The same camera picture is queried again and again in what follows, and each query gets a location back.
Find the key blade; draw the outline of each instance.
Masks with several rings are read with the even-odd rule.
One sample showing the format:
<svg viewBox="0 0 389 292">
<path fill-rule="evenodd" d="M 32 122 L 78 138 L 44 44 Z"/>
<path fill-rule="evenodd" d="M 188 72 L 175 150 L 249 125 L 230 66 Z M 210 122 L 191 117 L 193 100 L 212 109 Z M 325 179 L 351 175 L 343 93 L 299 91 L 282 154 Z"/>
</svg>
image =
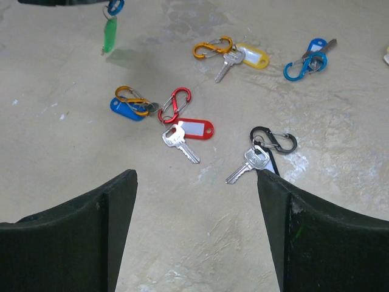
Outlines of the key blade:
<svg viewBox="0 0 389 292">
<path fill-rule="evenodd" d="M 250 170 L 252 170 L 253 167 L 248 163 L 246 162 L 245 164 L 243 164 L 240 168 L 238 168 L 235 172 L 233 172 L 226 180 L 225 180 L 225 183 L 226 184 L 234 184 L 236 183 L 236 181 L 238 180 L 238 178 L 245 172 L 249 172 Z"/>
<path fill-rule="evenodd" d="M 322 47 L 319 52 L 322 52 L 324 54 L 326 54 L 329 50 L 333 49 L 337 44 L 337 40 L 336 38 L 332 39 L 331 41 L 329 41 L 324 47 Z"/>
<path fill-rule="evenodd" d="M 195 164 L 200 163 L 200 158 L 193 152 L 191 148 L 189 148 L 188 144 L 185 143 L 185 141 L 180 141 L 176 144 L 177 149 L 180 149 L 182 152 L 184 152 L 185 156 Z"/>
<path fill-rule="evenodd" d="M 233 65 L 232 63 L 224 62 L 223 67 L 215 77 L 216 83 L 219 83 L 223 79 L 223 77 L 226 75 L 226 73 L 228 72 L 228 70 L 231 68 L 232 65 Z"/>
</svg>

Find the red key tag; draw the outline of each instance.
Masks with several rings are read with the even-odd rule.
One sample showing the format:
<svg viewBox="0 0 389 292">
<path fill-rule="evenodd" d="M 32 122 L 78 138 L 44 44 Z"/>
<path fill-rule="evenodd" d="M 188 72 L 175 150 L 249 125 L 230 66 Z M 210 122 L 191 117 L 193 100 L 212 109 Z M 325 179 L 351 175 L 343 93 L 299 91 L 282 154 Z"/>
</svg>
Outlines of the red key tag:
<svg viewBox="0 0 389 292">
<path fill-rule="evenodd" d="M 185 119 L 179 117 L 173 123 L 185 131 L 185 138 L 208 140 L 213 136 L 215 129 L 207 120 Z"/>
</svg>

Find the carabiner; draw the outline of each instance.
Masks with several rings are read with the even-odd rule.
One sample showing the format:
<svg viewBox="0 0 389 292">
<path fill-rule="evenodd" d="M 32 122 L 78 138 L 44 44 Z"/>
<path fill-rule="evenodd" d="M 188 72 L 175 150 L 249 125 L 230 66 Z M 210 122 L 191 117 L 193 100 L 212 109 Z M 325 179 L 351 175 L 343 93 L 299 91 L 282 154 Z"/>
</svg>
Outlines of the carabiner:
<svg viewBox="0 0 389 292">
<path fill-rule="evenodd" d="M 309 72 L 308 71 L 308 66 L 309 66 L 309 64 L 311 64 L 312 59 L 315 59 L 316 57 L 320 57 L 322 59 L 323 63 L 321 64 L 321 66 L 317 70 L 313 70 L 313 71 Z M 287 70 L 290 67 L 292 67 L 293 65 L 301 64 L 301 63 L 303 63 L 303 67 L 302 67 L 302 69 L 300 71 L 300 74 L 297 77 L 289 76 L 289 74 L 287 73 Z M 285 69 L 284 69 L 284 76 L 289 81 L 297 81 L 297 80 L 300 80 L 300 79 L 304 78 L 305 74 L 307 74 L 307 73 L 310 74 L 310 73 L 313 73 L 313 72 L 321 71 L 326 66 L 327 66 L 327 57 L 326 57 L 326 55 L 324 53 L 321 53 L 321 52 L 313 52 L 313 53 L 309 54 L 308 57 L 306 57 L 306 58 L 299 59 L 299 60 L 297 60 L 295 62 L 287 64 L 285 66 Z"/>
<path fill-rule="evenodd" d="M 229 45 L 227 47 L 215 46 L 216 44 L 221 44 L 223 41 L 228 41 Z M 209 43 L 199 43 L 199 44 L 195 45 L 193 47 L 192 53 L 196 59 L 201 60 L 204 58 L 213 57 L 217 54 L 228 53 L 232 49 L 232 46 L 233 46 L 232 39 L 229 36 L 222 36 L 222 37 L 217 38 L 213 41 L 210 41 Z M 210 52 L 207 52 L 204 54 L 197 54 L 197 50 L 200 48 L 206 48 L 206 49 L 210 50 Z"/>
<path fill-rule="evenodd" d="M 122 90 L 127 90 L 129 93 L 131 93 L 135 99 L 127 99 L 126 97 L 120 96 L 119 92 Z M 128 104 L 128 106 L 132 109 L 134 113 L 136 113 L 138 116 L 144 117 L 150 115 L 150 108 L 152 108 L 155 104 L 149 102 L 147 99 L 144 99 L 135 89 L 129 87 L 129 86 L 120 86 L 115 91 L 115 96 L 117 99 L 119 99 L 121 102 L 125 102 Z M 137 106 L 140 106 L 142 108 L 146 108 L 145 111 L 139 111 L 139 108 L 135 108 L 132 106 L 132 104 L 136 104 Z"/>
<path fill-rule="evenodd" d="M 124 0 L 110 0 L 109 4 L 107 6 L 107 12 L 109 15 L 115 16 L 120 11 L 122 11 L 123 7 L 124 7 Z"/>
<path fill-rule="evenodd" d="M 188 94 L 188 96 L 185 99 L 185 102 L 180 107 L 178 107 L 176 95 L 177 95 L 177 93 L 179 93 L 181 91 L 185 91 Z M 166 123 L 173 123 L 178 118 L 179 112 L 182 111 L 183 108 L 185 108 L 185 106 L 188 104 L 188 102 L 190 102 L 191 98 L 192 98 L 192 94 L 188 88 L 179 87 L 176 90 L 174 90 L 173 93 L 171 94 L 171 97 L 168 99 L 168 101 L 165 102 L 163 107 L 158 111 L 158 119 L 160 120 L 162 125 L 164 125 Z M 162 117 L 162 114 L 166 111 L 166 109 L 170 105 L 173 107 L 173 116 L 170 119 L 165 120 L 164 117 Z"/>
<path fill-rule="evenodd" d="M 269 138 L 270 143 L 266 143 L 261 135 L 256 135 L 254 136 L 254 133 L 257 131 L 262 131 L 266 134 L 266 136 Z M 261 137 L 263 141 L 257 141 L 255 138 L 256 137 Z M 291 149 L 284 149 L 278 143 L 277 139 L 274 136 L 280 136 L 286 139 L 290 139 L 293 143 L 293 147 Z M 283 154 L 288 154 L 292 153 L 294 150 L 297 148 L 297 140 L 296 138 L 289 133 L 279 133 L 279 132 L 272 132 L 269 128 L 266 127 L 255 127 L 251 130 L 250 132 L 250 141 L 252 141 L 253 144 L 259 145 L 263 148 L 273 148 L 276 149 L 276 151 L 283 153 Z"/>
</svg>

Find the blue key tag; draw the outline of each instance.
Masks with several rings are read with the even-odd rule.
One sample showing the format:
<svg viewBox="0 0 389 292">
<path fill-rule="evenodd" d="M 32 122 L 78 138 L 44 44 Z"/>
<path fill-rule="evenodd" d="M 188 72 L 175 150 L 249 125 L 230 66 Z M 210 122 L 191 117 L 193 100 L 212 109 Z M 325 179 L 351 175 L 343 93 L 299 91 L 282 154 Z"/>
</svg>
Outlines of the blue key tag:
<svg viewBox="0 0 389 292">
<path fill-rule="evenodd" d="M 309 43 L 309 46 L 308 46 L 308 49 L 306 50 L 307 52 L 308 51 L 313 51 L 313 52 L 317 52 L 318 50 L 321 50 L 323 49 L 325 46 L 327 45 L 327 42 L 326 40 L 322 39 L 322 38 L 314 38 L 310 43 Z"/>
<path fill-rule="evenodd" d="M 111 16 L 117 15 L 120 11 L 122 11 L 124 6 L 124 0 L 110 0 L 107 6 L 107 12 Z"/>
<path fill-rule="evenodd" d="M 114 97 L 111 100 L 111 103 L 109 105 L 113 112 L 117 114 L 121 114 L 122 116 L 125 116 L 131 120 L 136 120 L 137 122 L 140 120 L 143 120 L 145 117 L 138 116 L 134 111 L 129 107 L 128 103 L 121 102 L 119 99 Z M 144 112 L 146 111 L 145 108 L 139 106 L 139 105 L 131 105 L 134 107 L 135 110 Z"/>
</svg>

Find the key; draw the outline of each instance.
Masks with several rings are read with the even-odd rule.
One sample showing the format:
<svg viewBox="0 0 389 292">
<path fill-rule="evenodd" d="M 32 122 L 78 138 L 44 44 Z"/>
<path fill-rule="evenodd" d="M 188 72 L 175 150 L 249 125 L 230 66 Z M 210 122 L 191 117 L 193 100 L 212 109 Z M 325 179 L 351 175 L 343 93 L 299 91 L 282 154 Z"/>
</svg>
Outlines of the key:
<svg viewBox="0 0 389 292">
<path fill-rule="evenodd" d="M 333 39 L 328 42 L 324 47 L 322 47 L 318 52 L 327 54 L 329 50 L 331 50 L 334 46 L 336 46 L 337 40 Z M 312 51 L 307 51 L 304 55 L 303 58 L 306 58 L 309 54 L 313 53 Z M 320 57 L 314 57 L 314 61 L 309 64 L 309 68 L 311 68 L 313 71 L 316 71 L 318 68 L 320 68 L 321 64 L 317 62 L 317 60 L 321 61 L 322 59 Z"/>
<path fill-rule="evenodd" d="M 175 128 L 176 131 L 170 136 L 167 137 L 166 135 Z M 162 139 L 164 140 L 165 144 L 169 147 L 176 147 L 177 149 L 180 149 L 186 157 L 192 162 L 192 163 L 200 163 L 200 158 L 193 152 L 191 148 L 189 148 L 188 144 L 185 143 L 184 140 L 185 131 L 183 128 L 181 128 L 179 125 L 176 125 L 175 123 L 172 124 L 172 126 L 167 129 L 162 134 Z"/>
<path fill-rule="evenodd" d="M 224 64 L 219 73 L 215 77 L 215 82 L 219 83 L 226 75 L 228 70 L 235 64 L 240 64 L 244 60 L 245 54 L 242 50 L 231 50 L 229 53 L 224 54 Z"/>
<path fill-rule="evenodd" d="M 260 154 L 256 154 L 255 150 L 260 151 L 263 154 L 264 159 L 260 157 Z M 265 168 L 266 164 L 270 161 L 270 156 L 258 145 L 254 145 L 252 148 L 248 149 L 244 154 L 244 158 L 246 159 L 245 163 L 225 180 L 226 184 L 234 184 L 245 172 L 249 172 L 253 169 L 261 170 Z"/>
</svg>

